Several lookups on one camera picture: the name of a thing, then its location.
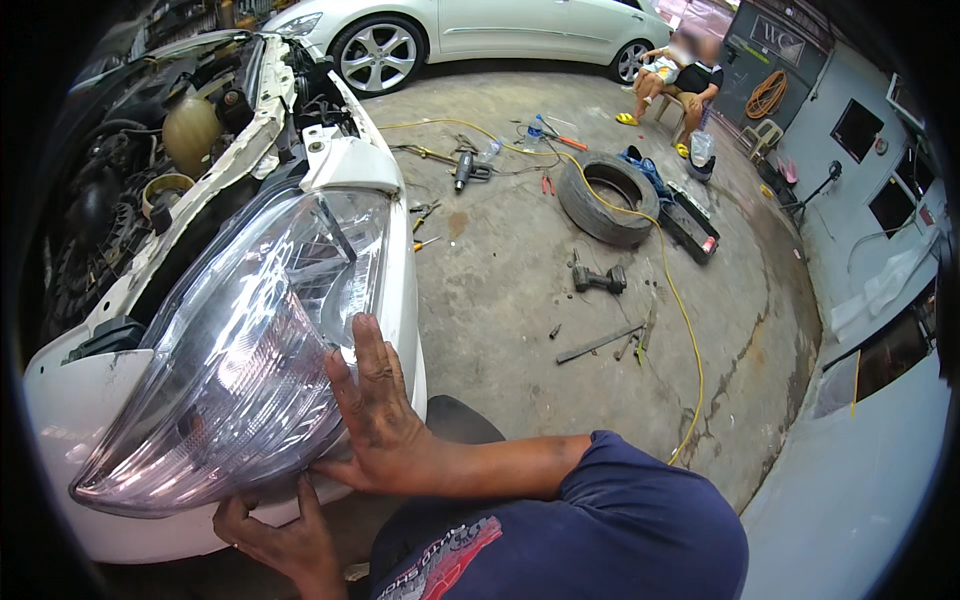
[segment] man's right hand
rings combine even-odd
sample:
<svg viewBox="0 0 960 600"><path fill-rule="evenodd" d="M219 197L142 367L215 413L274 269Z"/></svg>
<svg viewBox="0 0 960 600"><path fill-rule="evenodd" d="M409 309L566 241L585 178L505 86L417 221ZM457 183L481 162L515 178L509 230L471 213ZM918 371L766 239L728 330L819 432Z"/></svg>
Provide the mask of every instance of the man's right hand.
<svg viewBox="0 0 960 600"><path fill-rule="evenodd" d="M437 492L444 480L443 442L407 400L394 347L386 344L373 315L353 317L359 385L340 350L328 352L326 373L350 432L349 461L321 460L317 472L362 492L418 495Z"/></svg>

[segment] red-handled pliers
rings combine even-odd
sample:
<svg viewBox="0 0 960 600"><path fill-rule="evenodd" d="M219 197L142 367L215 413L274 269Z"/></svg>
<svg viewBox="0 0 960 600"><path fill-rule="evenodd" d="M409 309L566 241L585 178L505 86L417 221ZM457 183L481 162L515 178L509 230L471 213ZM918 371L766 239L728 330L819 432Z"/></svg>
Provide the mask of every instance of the red-handled pliers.
<svg viewBox="0 0 960 600"><path fill-rule="evenodd" d="M553 186L553 179L552 179L549 175L547 175L547 174L544 173L544 174L543 174L543 179L540 180L540 189L543 190L543 195L544 195L544 196L546 196L546 184L547 184L547 183L550 184L550 195L551 195L551 196L556 196L556 195L557 195L557 188L555 188L555 187Z"/></svg>

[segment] headlight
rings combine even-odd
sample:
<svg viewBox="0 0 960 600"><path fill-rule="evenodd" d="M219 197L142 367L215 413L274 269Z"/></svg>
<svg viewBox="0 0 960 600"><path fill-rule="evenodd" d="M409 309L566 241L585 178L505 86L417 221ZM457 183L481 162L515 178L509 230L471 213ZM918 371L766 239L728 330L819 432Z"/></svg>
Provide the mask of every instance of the headlight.
<svg viewBox="0 0 960 600"><path fill-rule="evenodd" d="M147 329L141 347L156 354L71 485L78 502L169 516L303 468L343 431L323 357L340 346L352 361L389 200L286 187L260 202Z"/></svg>
<svg viewBox="0 0 960 600"><path fill-rule="evenodd" d="M304 16L298 16L280 25L274 31L285 36L306 36L313 31L322 16L324 16L322 12L312 12Z"/></svg>

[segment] white car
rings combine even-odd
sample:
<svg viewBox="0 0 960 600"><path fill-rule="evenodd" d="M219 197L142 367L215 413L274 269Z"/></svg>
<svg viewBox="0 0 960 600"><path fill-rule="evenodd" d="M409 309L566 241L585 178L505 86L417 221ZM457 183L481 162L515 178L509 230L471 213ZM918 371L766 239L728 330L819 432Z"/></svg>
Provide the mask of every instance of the white car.
<svg viewBox="0 0 960 600"><path fill-rule="evenodd" d="M214 32L71 90L32 275L45 300L20 307L37 332L23 380L93 561L218 550L216 502L242 490L260 520L296 518L295 473L347 450L322 357L354 360L358 311L377 316L425 418L403 179L318 58Z"/></svg>
<svg viewBox="0 0 960 600"><path fill-rule="evenodd" d="M649 0L303 0L264 30L331 56L361 97L400 89L425 62L463 59L592 62L629 84L639 56L673 33Z"/></svg>

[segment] white bumper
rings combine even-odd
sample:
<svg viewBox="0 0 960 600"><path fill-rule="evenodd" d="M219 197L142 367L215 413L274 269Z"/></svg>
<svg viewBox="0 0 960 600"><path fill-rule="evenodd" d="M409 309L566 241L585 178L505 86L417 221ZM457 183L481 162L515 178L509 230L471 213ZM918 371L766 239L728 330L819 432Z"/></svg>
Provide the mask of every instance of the white bumper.
<svg viewBox="0 0 960 600"><path fill-rule="evenodd" d="M417 277L403 179L370 117L343 83L333 74L331 78L362 124L363 140L327 139L325 159L311 160L310 172L301 187L367 183L369 187L399 189L386 233L381 302L375 313L384 338L394 344L408 375L411 403L425 419L427 393L417 326ZM357 155L370 161L357 165L356 160L345 159ZM24 374L27 409L40 458L64 517L89 558L98 562L159 563L225 547L213 534L213 504L162 519L138 519L86 508L67 492L84 461L127 402L153 354L152 350L138 349L62 365L71 349L92 337L93 327L102 320L95 319L95 315L38 352ZM346 442L342 439L331 451L343 451ZM349 493L348 488L339 484L319 480L315 479L324 503ZM299 516L297 500L262 506L253 515L271 525L281 525Z"/></svg>

